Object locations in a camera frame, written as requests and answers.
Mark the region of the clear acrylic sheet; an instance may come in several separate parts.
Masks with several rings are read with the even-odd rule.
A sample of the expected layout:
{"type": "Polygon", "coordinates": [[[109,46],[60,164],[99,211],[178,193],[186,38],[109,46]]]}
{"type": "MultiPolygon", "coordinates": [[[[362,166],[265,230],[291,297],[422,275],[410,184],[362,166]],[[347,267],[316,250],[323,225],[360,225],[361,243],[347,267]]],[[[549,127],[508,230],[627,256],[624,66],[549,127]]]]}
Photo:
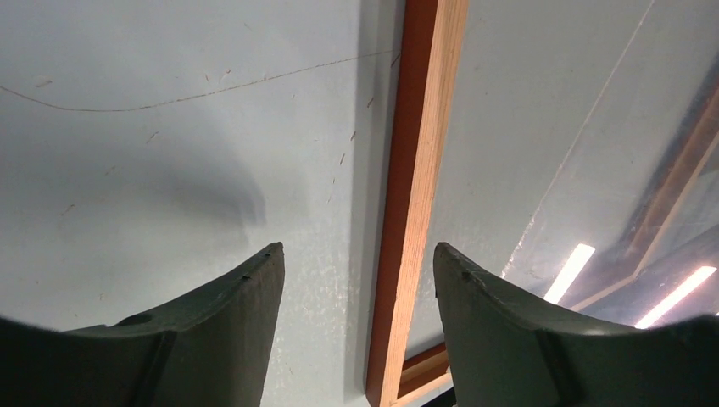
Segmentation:
{"type": "Polygon", "coordinates": [[[625,253],[717,81],[715,1],[471,2],[408,354],[443,339],[437,243],[538,295],[625,253]]]}

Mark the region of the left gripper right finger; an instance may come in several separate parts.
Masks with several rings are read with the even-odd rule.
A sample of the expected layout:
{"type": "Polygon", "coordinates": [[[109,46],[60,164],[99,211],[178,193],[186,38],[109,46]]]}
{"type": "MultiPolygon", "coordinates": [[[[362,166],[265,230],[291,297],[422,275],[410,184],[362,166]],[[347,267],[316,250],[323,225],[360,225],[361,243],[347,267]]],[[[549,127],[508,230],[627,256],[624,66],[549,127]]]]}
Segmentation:
{"type": "Polygon", "coordinates": [[[448,243],[436,298],[460,406],[715,406],[718,319],[637,329],[583,315],[484,270],[448,243]]]}

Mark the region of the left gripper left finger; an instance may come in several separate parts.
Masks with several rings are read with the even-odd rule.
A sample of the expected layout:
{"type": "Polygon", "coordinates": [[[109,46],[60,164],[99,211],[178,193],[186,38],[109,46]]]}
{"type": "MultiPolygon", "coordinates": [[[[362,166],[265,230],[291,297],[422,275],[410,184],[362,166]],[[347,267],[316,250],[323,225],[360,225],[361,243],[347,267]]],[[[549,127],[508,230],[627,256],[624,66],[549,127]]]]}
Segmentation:
{"type": "Polygon", "coordinates": [[[281,243],[113,326],[1,321],[4,406],[257,406],[284,286],[281,243]]]}

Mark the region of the wooden picture frame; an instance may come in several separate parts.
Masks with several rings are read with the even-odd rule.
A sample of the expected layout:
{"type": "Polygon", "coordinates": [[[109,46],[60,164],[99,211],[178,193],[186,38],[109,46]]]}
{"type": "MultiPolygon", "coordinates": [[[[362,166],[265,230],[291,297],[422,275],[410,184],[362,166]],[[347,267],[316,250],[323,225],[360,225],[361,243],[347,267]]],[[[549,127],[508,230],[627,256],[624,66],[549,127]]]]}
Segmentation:
{"type": "MultiPolygon", "coordinates": [[[[444,335],[418,354],[407,347],[470,4],[406,6],[366,376],[374,406],[405,406],[443,385],[449,390],[435,405],[458,405],[444,335]]],[[[593,248],[576,246],[543,295],[493,274],[564,309],[637,329],[701,315],[718,319],[718,81],[642,209],[625,253],[601,260],[593,248]]],[[[438,306],[435,282],[434,291],[438,306]]]]}

